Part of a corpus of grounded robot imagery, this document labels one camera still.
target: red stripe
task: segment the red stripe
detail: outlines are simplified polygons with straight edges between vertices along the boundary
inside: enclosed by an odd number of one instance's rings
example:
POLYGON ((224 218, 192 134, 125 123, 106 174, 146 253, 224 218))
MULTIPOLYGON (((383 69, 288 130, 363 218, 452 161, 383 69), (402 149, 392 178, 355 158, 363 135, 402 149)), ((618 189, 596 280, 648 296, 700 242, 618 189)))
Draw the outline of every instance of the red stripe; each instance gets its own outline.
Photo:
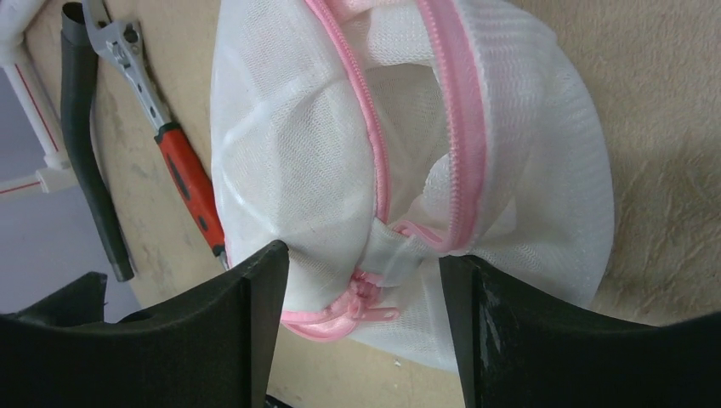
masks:
POLYGON ((18 75, 20 76, 20 80, 23 82, 23 85, 25 85, 25 89, 27 90, 27 94, 30 95, 30 101, 32 101, 32 105, 35 106, 35 110, 37 111, 37 115, 40 116, 40 122, 43 123, 43 126, 45 127, 45 132, 48 132, 48 136, 50 136, 50 141, 53 142, 53 147, 55 148, 55 151, 58 151, 58 145, 55 143, 55 139, 53 139, 53 134, 50 133, 50 129, 48 128, 48 124, 45 123, 45 118, 43 118, 43 114, 40 113, 40 110, 37 108, 37 103, 35 102, 35 98, 32 97, 32 93, 30 92, 30 87, 27 86, 27 82, 25 81, 25 78, 22 76, 22 72, 20 72, 20 67, 15 64, 15 69, 18 71, 18 75))
POLYGON ((17 187, 13 187, 12 189, 7 189, 7 190, 0 191, 0 194, 5 194, 5 193, 9 193, 9 192, 11 192, 11 191, 16 191, 16 190, 24 189, 25 187, 32 187, 33 185, 38 185, 38 184, 40 184, 39 181, 36 181, 35 183, 19 185, 19 186, 17 186, 17 187))

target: red handle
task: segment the red handle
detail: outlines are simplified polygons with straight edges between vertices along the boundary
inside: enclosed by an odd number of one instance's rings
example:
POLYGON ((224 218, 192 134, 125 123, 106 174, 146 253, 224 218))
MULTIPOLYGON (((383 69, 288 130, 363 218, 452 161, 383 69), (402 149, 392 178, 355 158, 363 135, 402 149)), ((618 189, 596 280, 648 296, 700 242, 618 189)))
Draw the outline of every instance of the red handle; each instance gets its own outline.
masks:
POLYGON ((213 184, 200 159, 176 122, 161 127, 156 142, 185 206, 213 250, 213 255, 219 256, 225 251, 225 235, 215 208, 213 184))

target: white mesh laundry bag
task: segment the white mesh laundry bag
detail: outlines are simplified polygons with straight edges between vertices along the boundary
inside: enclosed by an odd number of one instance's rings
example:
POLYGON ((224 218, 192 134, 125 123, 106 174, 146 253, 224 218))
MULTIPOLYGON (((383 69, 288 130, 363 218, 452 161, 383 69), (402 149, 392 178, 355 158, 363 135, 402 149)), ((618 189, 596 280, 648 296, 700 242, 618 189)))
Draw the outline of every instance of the white mesh laundry bag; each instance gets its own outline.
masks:
POLYGON ((501 0, 223 0, 212 175, 231 264, 290 247, 282 323, 456 370, 439 257, 587 306, 613 198, 555 35, 501 0))

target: wrench jaw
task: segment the wrench jaw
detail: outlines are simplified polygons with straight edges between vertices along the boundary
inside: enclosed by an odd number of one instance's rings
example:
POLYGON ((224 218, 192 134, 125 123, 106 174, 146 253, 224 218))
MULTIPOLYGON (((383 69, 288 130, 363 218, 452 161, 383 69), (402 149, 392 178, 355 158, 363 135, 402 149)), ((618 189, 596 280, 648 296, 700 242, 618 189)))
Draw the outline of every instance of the wrench jaw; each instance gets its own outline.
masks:
POLYGON ((111 21, 102 0, 82 0, 82 13, 93 50, 130 82, 154 129, 157 131, 171 122, 170 113, 145 70, 140 23, 111 21))
POLYGON ((95 52, 100 54, 105 48, 105 37, 108 36, 104 29, 111 24, 111 17, 105 10, 102 0, 82 0, 82 15, 85 18, 90 43, 93 44, 95 52))

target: pink zipper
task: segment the pink zipper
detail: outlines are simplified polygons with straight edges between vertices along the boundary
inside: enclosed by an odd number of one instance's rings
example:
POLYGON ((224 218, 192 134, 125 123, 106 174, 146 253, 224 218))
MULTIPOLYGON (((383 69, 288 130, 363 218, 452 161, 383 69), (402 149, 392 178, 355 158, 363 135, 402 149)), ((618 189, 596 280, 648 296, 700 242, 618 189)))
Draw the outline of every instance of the pink zipper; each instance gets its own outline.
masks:
POLYGON ((396 230, 419 235, 438 252, 463 249, 473 237, 486 163, 480 81, 463 22, 452 0, 417 0, 440 74, 451 148, 451 214, 445 237, 403 220, 396 230))
MULTIPOLYGON (((353 49, 345 40, 345 35, 328 5, 324 0, 305 0, 305 2, 333 41, 358 98, 360 110, 366 121, 376 170, 376 217, 387 223, 390 210, 388 149, 373 104, 371 90, 368 88, 363 70, 355 59, 353 49)), ((372 306, 378 303, 381 292, 376 283, 370 274, 356 271, 346 292, 325 310, 319 313, 284 311, 281 315, 281 323, 300 336, 318 342, 329 342, 347 336, 361 321, 397 319, 400 312, 396 308, 372 309, 372 306)))
MULTIPOLYGON (((363 70, 343 31, 324 0, 305 0, 320 20, 338 51, 366 121, 376 169, 376 217, 388 222, 390 190, 388 151, 380 120, 363 70)), ((439 252, 463 248, 471 240, 476 208, 485 175, 486 138, 480 81, 470 41, 452 0, 417 0, 435 53, 446 104, 451 157, 451 216, 446 237, 410 221, 396 230, 419 235, 439 252)), ((319 313, 284 311, 281 322, 292 332, 318 342, 350 334, 361 321, 390 321, 400 316, 396 308, 378 308, 379 276, 356 270, 349 287, 319 313)))

